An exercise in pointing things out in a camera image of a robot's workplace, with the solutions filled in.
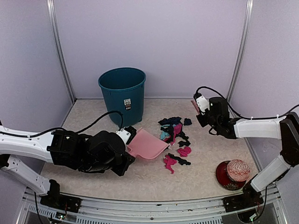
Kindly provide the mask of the pink hand brush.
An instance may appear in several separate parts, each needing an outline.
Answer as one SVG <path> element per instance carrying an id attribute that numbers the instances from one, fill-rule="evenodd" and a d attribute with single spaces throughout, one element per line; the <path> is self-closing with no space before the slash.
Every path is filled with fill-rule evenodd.
<path id="1" fill-rule="evenodd" d="M 195 108 L 195 110 L 196 110 L 197 114 L 200 114 L 199 108 L 198 108 L 198 106 L 197 106 L 196 102 L 194 101 L 194 99 L 193 99 L 193 100 L 191 100 L 191 103 L 192 103 L 193 107 Z"/>

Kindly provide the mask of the pink plastic dustpan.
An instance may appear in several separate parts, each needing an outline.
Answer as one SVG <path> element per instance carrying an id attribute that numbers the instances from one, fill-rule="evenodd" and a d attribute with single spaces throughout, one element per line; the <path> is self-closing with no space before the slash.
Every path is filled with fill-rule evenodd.
<path id="1" fill-rule="evenodd" d="M 147 132 L 144 128 L 137 130 L 136 136 L 127 145 L 128 153 L 133 157 L 146 160 L 157 158 L 170 144 Z"/>

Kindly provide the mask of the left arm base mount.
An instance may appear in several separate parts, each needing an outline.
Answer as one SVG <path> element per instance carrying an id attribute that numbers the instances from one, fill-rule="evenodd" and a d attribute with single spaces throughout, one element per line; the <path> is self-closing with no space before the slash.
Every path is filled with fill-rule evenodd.
<path id="1" fill-rule="evenodd" d="M 78 213 L 81 199 L 74 196 L 66 196 L 60 193 L 60 185 L 53 179 L 49 180 L 50 188 L 45 196 L 41 196 L 40 204 L 65 212 Z"/>

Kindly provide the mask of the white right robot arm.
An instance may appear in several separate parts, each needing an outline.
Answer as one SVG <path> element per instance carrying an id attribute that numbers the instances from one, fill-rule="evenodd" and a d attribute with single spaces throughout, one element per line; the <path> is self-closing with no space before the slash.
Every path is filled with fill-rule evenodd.
<path id="1" fill-rule="evenodd" d="M 200 93 L 194 94 L 193 99 L 202 127 L 210 126 L 215 135 L 227 139 L 246 139 L 263 164 L 263 169 L 250 180 L 249 189 L 239 196 L 241 206 L 249 207 L 257 200 L 257 192 L 299 164 L 299 116 L 296 112 L 273 118 L 231 118 L 226 99 L 206 99 Z"/>

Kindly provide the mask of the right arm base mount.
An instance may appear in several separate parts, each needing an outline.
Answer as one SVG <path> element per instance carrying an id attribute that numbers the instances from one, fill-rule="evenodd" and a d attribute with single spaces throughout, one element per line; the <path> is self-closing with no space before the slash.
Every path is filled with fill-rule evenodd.
<path id="1" fill-rule="evenodd" d="M 263 203 L 264 200 L 261 192 L 256 191 L 250 183 L 245 184 L 241 194 L 223 198 L 223 205 L 226 212 L 243 210 Z"/>

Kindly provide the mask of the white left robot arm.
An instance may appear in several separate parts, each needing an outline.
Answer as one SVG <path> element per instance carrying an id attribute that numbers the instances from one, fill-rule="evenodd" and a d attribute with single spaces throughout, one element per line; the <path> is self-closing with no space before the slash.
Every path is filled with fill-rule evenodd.
<path id="1" fill-rule="evenodd" d="M 37 195 L 46 196 L 53 206 L 65 204 L 60 185 L 47 179 L 25 165 L 21 158 L 34 158 L 56 166 L 97 174 L 112 170 L 123 176 L 134 162 L 127 145 L 136 136 L 136 129 L 129 126 L 116 132 L 100 131 L 87 135 L 52 128 L 41 133 L 25 132 L 0 127 L 0 169 L 31 188 Z"/>

